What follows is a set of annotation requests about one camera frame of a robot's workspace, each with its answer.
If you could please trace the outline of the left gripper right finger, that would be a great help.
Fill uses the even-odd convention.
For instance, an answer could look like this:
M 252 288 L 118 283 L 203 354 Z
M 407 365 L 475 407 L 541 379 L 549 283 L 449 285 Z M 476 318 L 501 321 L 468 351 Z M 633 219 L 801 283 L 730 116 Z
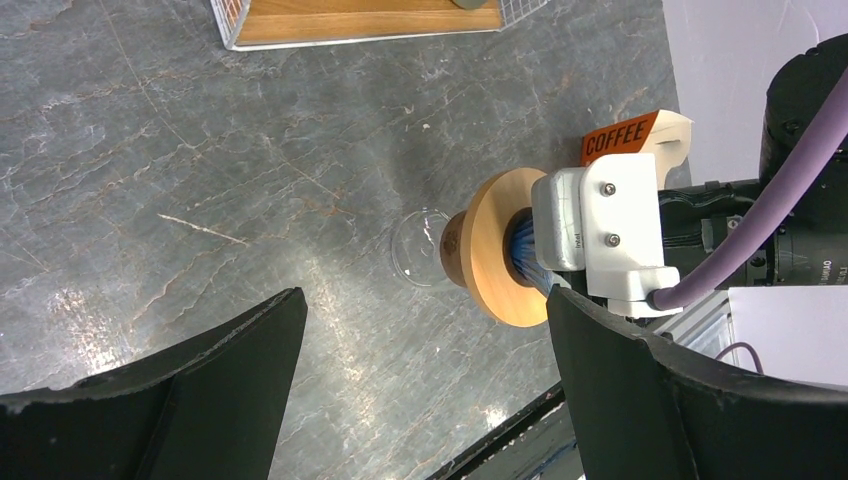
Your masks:
M 743 370 L 561 287 L 548 326 L 589 479 L 843 479 L 847 395 Z

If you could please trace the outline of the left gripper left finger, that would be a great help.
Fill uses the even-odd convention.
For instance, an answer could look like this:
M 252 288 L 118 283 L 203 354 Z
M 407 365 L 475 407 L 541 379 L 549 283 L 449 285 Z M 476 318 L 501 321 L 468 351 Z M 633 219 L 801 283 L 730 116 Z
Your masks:
M 1 398 L 5 479 L 264 479 L 308 307 L 281 291 L 70 387 Z

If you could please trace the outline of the blue ribbed coffee dripper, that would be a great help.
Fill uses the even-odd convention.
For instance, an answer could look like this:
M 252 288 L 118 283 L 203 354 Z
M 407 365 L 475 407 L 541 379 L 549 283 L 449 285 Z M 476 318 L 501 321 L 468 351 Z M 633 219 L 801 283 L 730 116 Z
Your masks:
M 532 287 L 547 297 L 562 278 L 544 268 L 536 256 L 533 216 L 530 208 L 515 214 L 505 233 L 505 263 L 522 286 Z

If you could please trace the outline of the round wooden dripper stand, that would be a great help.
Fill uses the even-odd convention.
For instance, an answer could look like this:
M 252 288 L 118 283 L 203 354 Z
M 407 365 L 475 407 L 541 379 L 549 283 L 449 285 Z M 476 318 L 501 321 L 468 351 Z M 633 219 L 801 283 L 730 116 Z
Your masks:
M 442 266 L 468 290 L 489 318 L 529 328 L 547 320 L 546 295 L 521 280 L 508 254 L 512 227 L 531 207 L 531 188 L 545 173 L 522 167 L 496 174 L 478 187 L 467 209 L 454 215 L 440 242 Z

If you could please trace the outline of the clear glass carafe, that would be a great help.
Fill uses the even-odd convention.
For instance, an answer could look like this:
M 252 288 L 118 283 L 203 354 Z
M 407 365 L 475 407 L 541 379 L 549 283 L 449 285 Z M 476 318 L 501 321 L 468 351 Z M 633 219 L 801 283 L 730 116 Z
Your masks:
M 442 266 L 440 241 L 450 217 L 436 209 L 419 209 L 395 227 L 390 241 L 394 270 L 401 280 L 422 290 L 453 286 Z

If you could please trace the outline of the white wire wooden shelf rack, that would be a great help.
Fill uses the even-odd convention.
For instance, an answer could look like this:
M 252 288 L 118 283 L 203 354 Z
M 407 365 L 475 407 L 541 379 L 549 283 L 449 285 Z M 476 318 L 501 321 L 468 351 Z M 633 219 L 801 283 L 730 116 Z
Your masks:
M 503 31 L 545 1 L 491 0 L 464 10 L 451 1 L 211 0 L 230 51 L 339 45 L 426 36 Z

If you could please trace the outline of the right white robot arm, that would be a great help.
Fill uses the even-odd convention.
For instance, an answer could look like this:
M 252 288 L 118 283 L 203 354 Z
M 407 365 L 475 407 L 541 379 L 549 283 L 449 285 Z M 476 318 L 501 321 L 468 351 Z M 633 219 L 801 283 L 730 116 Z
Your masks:
M 847 107 L 847 36 L 825 40 L 789 60 L 767 91 L 758 176 L 666 188 L 659 193 L 665 261 L 686 276 L 743 219 L 761 242 L 719 281 L 721 289 L 847 284 L 847 137 L 833 137 L 820 159 L 795 155 L 817 140 L 806 130 L 831 93 Z

